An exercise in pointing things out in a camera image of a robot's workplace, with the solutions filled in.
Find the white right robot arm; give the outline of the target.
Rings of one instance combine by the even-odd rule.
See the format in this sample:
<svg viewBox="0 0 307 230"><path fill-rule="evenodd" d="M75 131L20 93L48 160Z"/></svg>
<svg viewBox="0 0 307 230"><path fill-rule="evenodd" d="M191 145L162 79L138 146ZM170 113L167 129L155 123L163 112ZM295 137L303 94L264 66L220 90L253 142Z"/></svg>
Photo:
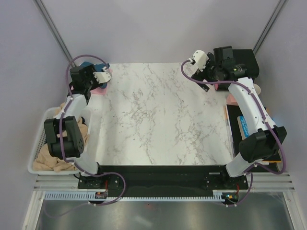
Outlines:
<svg viewBox="0 0 307 230"><path fill-rule="evenodd" d="M207 91L208 85L224 85L236 100L248 129L248 137L239 143L239 153L220 176L224 188L232 188L237 177L261 161L281 152L286 137L283 126L277 126L265 110L255 90L254 79L260 69L251 49L215 48L205 53L196 50L190 62L197 66L192 80Z"/></svg>

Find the blue t-shirt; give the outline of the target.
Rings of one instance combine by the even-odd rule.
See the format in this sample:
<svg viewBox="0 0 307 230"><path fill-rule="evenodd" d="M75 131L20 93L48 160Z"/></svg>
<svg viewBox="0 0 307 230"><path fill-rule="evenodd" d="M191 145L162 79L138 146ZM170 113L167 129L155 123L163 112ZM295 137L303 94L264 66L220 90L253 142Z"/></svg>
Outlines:
<svg viewBox="0 0 307 230"><path fill-rule="evenodd" d="M103 68L104 67L107 67L107 68L110 68L110 64L107 63L107 64L104 64L104 63L101 63L101 64L93 64L91 62L83 62L80 67L87 67L87 66L90 66L90 65L93 65L94 66L94 69L96 72L104 72L103 71ZM107 87L107 83L103 83L101 86L99 86L100 89L105 89Z"/></svg>

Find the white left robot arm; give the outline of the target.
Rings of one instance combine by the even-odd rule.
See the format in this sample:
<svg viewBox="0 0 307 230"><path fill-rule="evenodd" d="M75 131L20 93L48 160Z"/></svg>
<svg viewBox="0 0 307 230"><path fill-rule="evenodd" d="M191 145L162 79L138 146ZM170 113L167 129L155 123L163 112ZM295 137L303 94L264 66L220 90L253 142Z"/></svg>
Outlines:
<svg viewBox="0 0 307 230"><path fill-rule="evenodd" d="M94 188L101 188L105 176L98 172L98 163L91 160L85 150L78 120L90 101L91 91L107 84L112 74L108 65L97 68L95 64L74 67L66 73L70 74L71 82L64 107L54 118L44 121L48 151L52 157L64 160L89 176L88 182Z"/></svg>

